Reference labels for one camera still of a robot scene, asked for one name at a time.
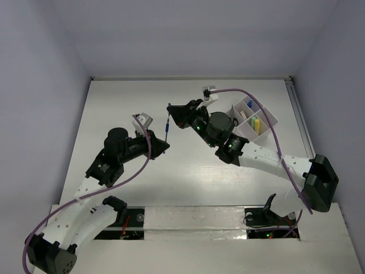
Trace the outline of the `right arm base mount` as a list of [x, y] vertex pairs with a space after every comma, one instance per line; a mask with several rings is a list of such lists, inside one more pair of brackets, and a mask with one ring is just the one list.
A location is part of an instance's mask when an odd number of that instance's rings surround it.
[[263, 207], [245, 208], [243, 223], [248, 239], [299, 239], [297, 218], [280, 217], [270, 207], [276, 194], [269, 196]]

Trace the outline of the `grey white eraser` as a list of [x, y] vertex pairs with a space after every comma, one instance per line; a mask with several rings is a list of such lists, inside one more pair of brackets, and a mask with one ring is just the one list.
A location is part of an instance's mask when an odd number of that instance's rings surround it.
[[241, 111], [240, 114], [241, 114], [241, 116], [242, 116], [243, 119], [245, 119], [245, 120], [247, 119], [247, 116], [246, 116], [246, 114], [243, 111]]

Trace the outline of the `black handled scissors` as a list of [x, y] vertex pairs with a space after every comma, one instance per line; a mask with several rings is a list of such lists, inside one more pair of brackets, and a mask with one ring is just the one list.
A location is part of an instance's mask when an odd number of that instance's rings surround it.
[[238, 119], [236, 118], [234, 107], [231, 105], [230, 109], [230, 120], [233, 122], [234, 126], [237, 127], [239, 125]]

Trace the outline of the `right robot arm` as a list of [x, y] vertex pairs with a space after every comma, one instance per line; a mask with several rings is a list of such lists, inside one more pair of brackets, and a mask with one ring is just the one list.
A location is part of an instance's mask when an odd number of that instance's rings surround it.
[[167, 111], [179, 128], [190, 127], [209, 147], [217, 147], [215, 154], [224, 163], [264, 171], [296, 184], [285, 194], [269, 196], [262, 210], [267, 223], [275, 224], [284, 216], [306, 208], [317, 212], [330, 210], [339, 178], [325, 156], [316, 155], [313, 159], [281, 156], [261, 147], [236, 135], [229, 115], [209, 113], [201, 99], [168, 106]]

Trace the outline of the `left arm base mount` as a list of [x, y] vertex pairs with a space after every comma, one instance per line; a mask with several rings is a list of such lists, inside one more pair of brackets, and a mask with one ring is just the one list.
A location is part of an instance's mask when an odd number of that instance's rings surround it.
[[95, 240], [144, 239], [144, 207], [129, 207], [126, 202], [114, 196], [105, 198], [102, 204], [111, 206], [117, 215], [111, 225], [95, 236]]

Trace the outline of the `blue pen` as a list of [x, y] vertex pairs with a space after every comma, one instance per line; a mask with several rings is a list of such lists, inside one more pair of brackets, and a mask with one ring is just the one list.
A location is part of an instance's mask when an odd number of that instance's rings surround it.
[[165, 142], [167, 142], [167, 140], [168, 140], [168, 132], [169, 132], [169, 125], [170, 125], [169, 120], [170, 120], [170, 113], [168, 111], [167, 122], [165, 125]]

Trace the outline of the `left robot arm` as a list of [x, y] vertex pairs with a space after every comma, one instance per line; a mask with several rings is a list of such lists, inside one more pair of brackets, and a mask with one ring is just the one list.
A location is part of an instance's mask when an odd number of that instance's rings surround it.
[[45, 273], [70, 273], [81, 247], [109, 225], [121, 225], [127, 204], [104, 194], [116, 187], [124, 164], [139, 157], [156, 159], [170, 145], [151, 130], [137, 132], [135, 138], [124, 128], [113, 128], [104, 140], [74, 198], [53, 212], [56, 216], [40, 233], [33, 231], [25, 241], [23, 269], [31, 263]]

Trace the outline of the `yellow white glue stick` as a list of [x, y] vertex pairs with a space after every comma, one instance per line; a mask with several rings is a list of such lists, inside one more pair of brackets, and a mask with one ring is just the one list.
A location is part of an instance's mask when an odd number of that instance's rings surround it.
[[255, 130], [255, 133], [260, 136], [261, 134], [261, 120], [260, 119], [256, 119], [254, 121], [254, 130]]

